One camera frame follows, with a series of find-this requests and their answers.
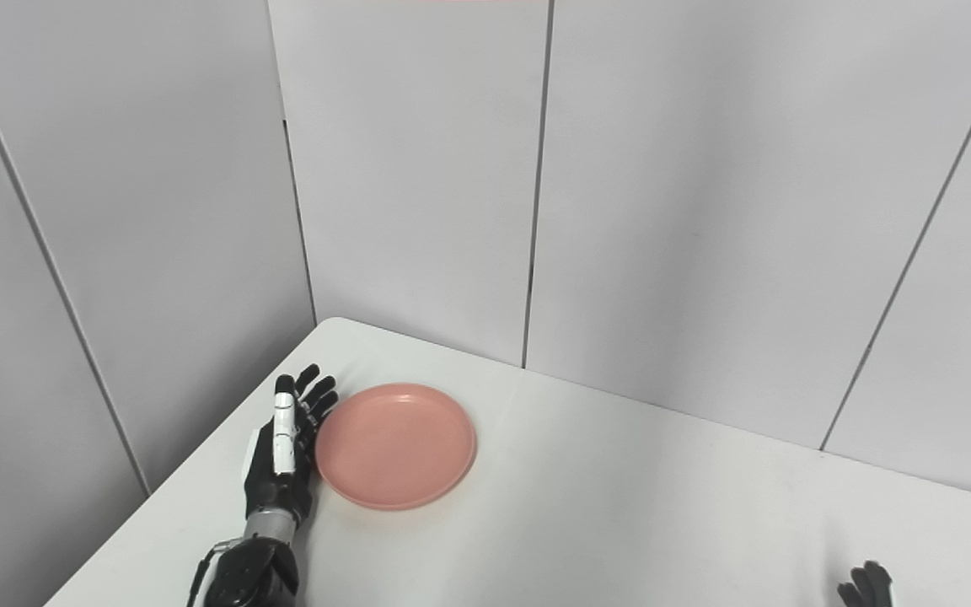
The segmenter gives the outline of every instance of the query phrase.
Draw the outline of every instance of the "pink dish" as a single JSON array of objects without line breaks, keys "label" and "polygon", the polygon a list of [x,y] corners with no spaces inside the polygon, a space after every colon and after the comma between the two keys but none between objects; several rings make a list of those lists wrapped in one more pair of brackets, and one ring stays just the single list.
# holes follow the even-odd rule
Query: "pink dish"
[{"label": "pink dish", "polygon": [[341,496],[375,510],[407,510],[459,483],[475,457],[475,430],[439,389],[377,385],[332,410],[316,453],[320,475]]}]

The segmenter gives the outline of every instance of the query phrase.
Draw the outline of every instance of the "black fingertip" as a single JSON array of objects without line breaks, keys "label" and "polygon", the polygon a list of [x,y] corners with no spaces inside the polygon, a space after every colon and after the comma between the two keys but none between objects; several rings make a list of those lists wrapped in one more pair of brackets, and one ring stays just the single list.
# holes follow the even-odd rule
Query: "black fingertip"
[{"label": "black fingertip", "polygon": [[856,592],[855,585],[837,584],[837,595],[845,602],[845,607],[864,607],[864,599]]},{"label": "black fingertip", "polygon": [[317,379],[317,376],[319,375],[319,366],[315,364],[309,365],[307,368],[302,369],[302,372],[298,376],[298,381],[294,383],[294,389],[296,389],[300,395],[304,395],[305,389],[307,389],[309,383],[311,383],[311,381],[314,379]]},{"label": "black fingertip", "polygon": [[890,572],[883,565],[879,565],[878,561],[864,561],[864,572],[867,572],[867,579],[872,580],[872,583],[893,582]]},{"label": "black fingertip", "polygon": [[864,562],[864,572],[875,592],[875,607],[893,607],[890,599],[890,573],[875,561]]},{"label": "black fingertip", "polygon": [[871,580],[867,579],[867,572],[856,567],[849,572],[849,577],[852,577],[852,583],[856,585],[856,590],[860,592],[861,599],[864,599],[864,604],[866,606],[874,606],[875,588],[872,587]]},{"label": "black fingertip", "polygon": [[329,375],[328,377],[321,379],[316,385],[314,385],[313,389],[309,390],[308,395],[305,395],[305,404],[307,404],[312,410],[312,408],[317,404],[317,400],[319,400],[321,396],[324,396],[326,392],[331,392],[332,388],[335,388],[335,377]]},{"label": "black fingertip", "polygon": [[289,395],[294,393],[294,377],[289,375],[281,375],[276,378],[276,394],[279,395],[281,392],[286,392]]}]

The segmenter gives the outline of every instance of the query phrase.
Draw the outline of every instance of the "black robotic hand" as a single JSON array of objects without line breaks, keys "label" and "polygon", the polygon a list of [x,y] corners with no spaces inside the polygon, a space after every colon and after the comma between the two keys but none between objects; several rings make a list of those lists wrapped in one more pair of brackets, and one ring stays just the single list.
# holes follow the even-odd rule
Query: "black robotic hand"
[{"label": "black robotic hand", "polygon": [[296,527],[309,516],[312,498],[309,477],[313,471],[313,448],[320,423],[339,400],[335,392],[335,378],[324,377],[307,392],[309,384],[320,376],[317,365],[309,365],[297,380],[282,375],[276,381],[276,394],[292,393],[294,403],[294,472],[277,473],[273,461],[273,433],[275,417],[261,427],[254,446],[253,461],[246,474],[246,516],[265,508],[282,508],[296,519]]},{"label": "black robotic hand", "polygon": [[309,477],[321,422],[339,395],[335,380],[309,365],[298,379],[282,375],[275,385],[275,414],[258,431],[244,489],[246,530],[242,538],[220,542],[197,565],[188,607],[201,591],[209,562],[219,555],[204,607],[292,607],[298,592],[298,565],[290,543],[309,516]]},{"label": "black robotic hand", "polygon": [[849,572],[852,583],[840,584],[837,594],[846,607],[893,607],[890,573],[875,561],[864,562],[863,568]]}]

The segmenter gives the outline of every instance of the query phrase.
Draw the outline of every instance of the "white table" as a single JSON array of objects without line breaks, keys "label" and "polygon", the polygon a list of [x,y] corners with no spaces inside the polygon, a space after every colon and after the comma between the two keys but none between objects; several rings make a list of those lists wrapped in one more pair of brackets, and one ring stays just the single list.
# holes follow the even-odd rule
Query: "white table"
[{"label": "white table", "polygon": [[47,603],[185,604],[243,528],[242,462],[279,373],[311,362],[350,395],[443,389],[478,433],[447,496],[405,512],[319,491],[296,552],[311,607],[839,607],[876,558],[905,607],[971,607],[971,493],[333,319]]}]

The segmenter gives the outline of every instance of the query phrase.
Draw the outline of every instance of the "gray wall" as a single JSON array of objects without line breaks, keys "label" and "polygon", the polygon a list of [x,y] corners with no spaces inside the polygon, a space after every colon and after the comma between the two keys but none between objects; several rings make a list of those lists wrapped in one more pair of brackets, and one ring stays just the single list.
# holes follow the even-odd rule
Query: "gray wall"
[{"label": "gray wall", "polygon": [[0,0],[0,606],[313,323],[266,5]]},{"label": "gray wall", "polygon": [[971,489],[971,0],[551,7],[272,0],[320,318]]}]

